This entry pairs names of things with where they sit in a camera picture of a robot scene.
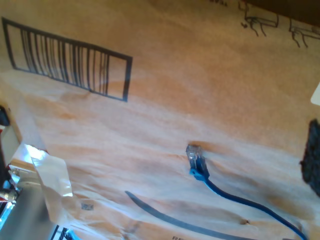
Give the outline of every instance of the blue object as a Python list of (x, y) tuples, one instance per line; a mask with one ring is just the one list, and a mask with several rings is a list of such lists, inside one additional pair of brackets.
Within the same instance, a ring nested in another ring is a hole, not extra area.
[(195, 177), (195, 179), (202, 181), (205, 183), (205, 185), (211, 189), (216, 194), (220, 195), (221, 197), (234, 201), (236, 203), (244, 204), (249, 207), (253, 207), (256, 209), (259, 209), (266, 214), (269, 214), (274, 219), (278, 220), (283, 225), (290, 228), (292, 231), (294, 231), (296, 234), (298, 234), (302, 240), (308, 240), (308, 238), (294, 225), (292, 225), (290, 222), (276, 214), (271, 209), (267, 208), (266, 206), (256, 203), (254, 201), (247, 200), (242, 197), (238, 197), (232, 194), (229, 194), (225, 191), (222, 191), (220, 188), (218, 188), (216, 185), (214, 185), (209, 180), (209, 172), (206, 165), (206, 159), (202, 155), (202, 149), (200, 146), (196, 145), (188, 145), (186, 148), (186, 155), (188, 157), (189, 163), (190, 163), (190, 174)]

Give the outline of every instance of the brown cardboard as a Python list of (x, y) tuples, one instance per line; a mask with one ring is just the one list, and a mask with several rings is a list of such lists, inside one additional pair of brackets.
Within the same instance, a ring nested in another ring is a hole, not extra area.
[[(1, 91), (19, 92), (48, 152), (65, 160), (73, 193), (93, 203), (93, 210), (71, 213), (80, 237), (299, 239), (189, 175), (185, 149), (192, 142), (206, 150), (217, 186), (318, 239), (320, 200), (299, 166), (308, 123), (320, 110), (310, 102), (319, 83), (317, 38), (306, 36), (306, 47), (296, 34), (298, 47), (283, 16), (278, 27), (262, 26), (266, 36), (255, 23), (257, 36), (236, 1), (15, 0), (0, 9), (16, 23), (133, 59), (127, 102), (120, 101), (13, 69), (0, 31)], [(116, 93), (121, 84), (113, 82)], [(167, 223), (125, 191), (165, 215), (230, 236)]]

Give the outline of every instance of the metal object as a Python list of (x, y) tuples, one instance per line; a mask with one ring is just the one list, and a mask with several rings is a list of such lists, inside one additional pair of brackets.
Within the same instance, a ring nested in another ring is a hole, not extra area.
[(44, 195), (40, 186), (23, 188), (12, 207), (2, 229), (0, 240), (50, 240), (56, 224), (49, 219)]
[(7, 200), (10, 203), (16, 203), (18, 194), (16, 190), (2, 190), (0, 191), (0, 197)]

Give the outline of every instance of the barcode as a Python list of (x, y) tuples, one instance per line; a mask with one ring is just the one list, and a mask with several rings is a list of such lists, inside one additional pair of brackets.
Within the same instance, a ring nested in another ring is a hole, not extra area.
[(127, 102), (131, 56), (2, 18), (14, 69), (47, 76), (92, 93)]

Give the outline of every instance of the black object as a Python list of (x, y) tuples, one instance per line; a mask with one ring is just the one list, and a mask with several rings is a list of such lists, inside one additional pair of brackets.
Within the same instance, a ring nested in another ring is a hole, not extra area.
[[(6, 113), (6, 110), (3, 106), (0, 106), (0, 125), (2, 126), (9, 126), (10, 121), (8, 118), (8, 115)], [(6, 169), (5, 165), (5, 157), (2, 151), (2, 145), (1, 145), (1, 139), (0, 139), (0, 190), (3, 189), (3, 185), (6, 180), (9, 180), (11, 178), (8, 169)]]
[(320, 197), (320, 125), (317, 119), (309, 123), (308, 139), (300, 164), (303, 180)]
[(206, 165), (206, 159), (202, 155), (202, 148), (200, 146), (188, 145), (186, 148), (186, 155), (190, 163), (190, 174), (193, 175), (195, 179), (204, 182), (204, 184), (214, 193), (218, 194), (219, 196), (225, 199), (263, 211), (266, 214), (273, 217), (274, 219), (276, 219), (277, 221), (279, 221), (280, 223), (282, 223), (283, 225), (285, 225), (286, 227), (288, 227), (289, 229), (291, 229), (292, 231), (294, 231), (297, 235), (300, 236), (302, 240), (308, 240), (307, 237), (297, 227), (292, 225), (290, 222), (288, 222), (287, 220), (285, 220), (284, 218), (282, 218), (266, 206), (256, 203), (254, 201), (247, 200), (242, 197), (229, 194), (225, 191), (222, 191), (220, 188), (214, 185), (209, 180), (209, 172)]
[(3, 106), (0, 106), (0, 125), (9, 126), (10, 121), (6, 113), (6, 109)]

